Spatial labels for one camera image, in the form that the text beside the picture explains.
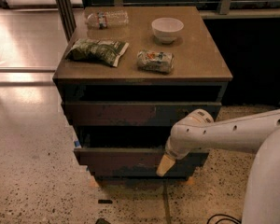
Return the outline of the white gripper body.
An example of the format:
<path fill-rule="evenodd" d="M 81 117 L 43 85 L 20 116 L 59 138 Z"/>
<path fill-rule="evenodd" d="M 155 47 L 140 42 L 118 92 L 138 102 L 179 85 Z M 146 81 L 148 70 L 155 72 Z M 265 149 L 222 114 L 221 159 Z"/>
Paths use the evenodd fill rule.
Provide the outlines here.
<path fill-rule="evenodd" d="M 182 160 L 189 154 L 189 148 L 184 142 L 169 138 L 165 145 L 165 153 L 175 160 Z"/>

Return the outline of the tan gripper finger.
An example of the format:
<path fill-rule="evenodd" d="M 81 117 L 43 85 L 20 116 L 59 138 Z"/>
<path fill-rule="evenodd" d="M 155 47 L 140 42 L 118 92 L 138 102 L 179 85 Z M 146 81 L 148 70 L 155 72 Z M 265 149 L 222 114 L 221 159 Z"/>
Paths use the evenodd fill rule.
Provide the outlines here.
<path fill-rule="evenodd" d="M 156 174 L 158 176 L 165 176 L 174 165 L 175 159 L 171 158 L 167 154 L 164 154 L 161 158 L 161 162 L 157 168 Z"/>

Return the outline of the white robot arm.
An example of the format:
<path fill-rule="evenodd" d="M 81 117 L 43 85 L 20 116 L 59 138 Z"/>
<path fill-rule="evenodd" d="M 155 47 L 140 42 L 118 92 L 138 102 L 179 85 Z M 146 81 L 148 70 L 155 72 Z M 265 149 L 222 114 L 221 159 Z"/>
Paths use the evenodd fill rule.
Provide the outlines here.
<path fill-rule="evenodd" d="M 199 148 L 254 152 L 242 224 L 280 224 L 280 109 L 223 121 L 194 110 L 172 127 L 156 174 Z"/>

